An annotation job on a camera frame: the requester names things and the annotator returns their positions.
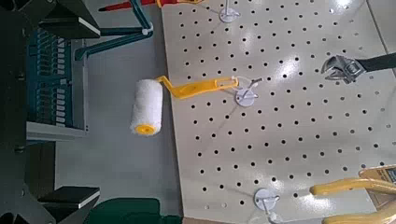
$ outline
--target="teal metal bar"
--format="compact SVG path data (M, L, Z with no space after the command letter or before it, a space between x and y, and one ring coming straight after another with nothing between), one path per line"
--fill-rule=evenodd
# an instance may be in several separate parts
M143 12L140 3L137 0L130 0L133 6L133 12L137 17L142 27L130 28L102 28L101 36L109 35L124 35L122 37L108 40L99 44L95 44L86 48L77 49L75 52L75 60L80 61L85 55L87 58L95 53L102 52L108 49L114 49L126 44L134 43L136 41L150 38L153 35L152 23L148 21L145 13Z

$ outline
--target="gray floor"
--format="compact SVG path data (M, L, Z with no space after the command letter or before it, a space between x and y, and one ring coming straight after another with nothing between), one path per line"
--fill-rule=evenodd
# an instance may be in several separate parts
M130 10L97 12L118 2L87 0L86 5L101 27L136 26ZM161 201L163 214L181 215L169 95L164 97L159 134L146 138L129 129L134 84L167 72L161 11L156 6L145 10L154 24L153 38L90 57L90 135L57 144L55 185L98 186L100 201L155 197Z

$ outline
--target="yellow plastic handle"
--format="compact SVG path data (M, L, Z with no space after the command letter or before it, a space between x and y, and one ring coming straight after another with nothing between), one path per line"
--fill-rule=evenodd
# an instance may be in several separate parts
M350 189L371 189L387 194L396 194L396 187L392 183L362 178L346 178L328 184L315 185L309 191L313 195L327 195Z
M372 214L325 217L322 224L388 224L394 220L396 220L396 202L391 202Z
M396 194L396 187L387 181L376 179L347 178L332 183L315 185L309 191L313 195L328 195L351 189L371 189L381 193ZM341 215L325 217L323 224L388 224L396 220L396 202L386 204L372 214Z
M165 76L158 77L157 81L163 82L165 87L178 99L186 99L204 92L225 90L238 86L238 79L236 77L223 77L193 82L179 87L173 87L172 83Z

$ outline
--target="pegboard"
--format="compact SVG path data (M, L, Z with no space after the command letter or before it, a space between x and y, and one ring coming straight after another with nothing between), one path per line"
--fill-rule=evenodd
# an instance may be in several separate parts
M175 85L215 77L264 77L254 106L234 91L172 99L184 216L265 223L259 188L280 196L284 221L375 210L365 190L314 197L309 188L396 162L394 75L346 85L319 72L332 55L384 54L364 1L223 1L163 8L169 77Z

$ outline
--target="red object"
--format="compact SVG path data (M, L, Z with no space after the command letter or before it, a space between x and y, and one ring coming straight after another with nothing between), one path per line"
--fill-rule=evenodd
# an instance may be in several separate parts
M177 0L160 0L160 2L161 2L162 6L164 6L166 4L177 4ZM141 0L142 6L150 5L150 4L154 4L154 3L156 3L156 0ZM130 7L132 7L131 2L127 1L127 2L116 4L116 5L101 7L101 8L99 8L99 11L114 11L114 10L119 10L119 9L123 9L123 8L130 8Z

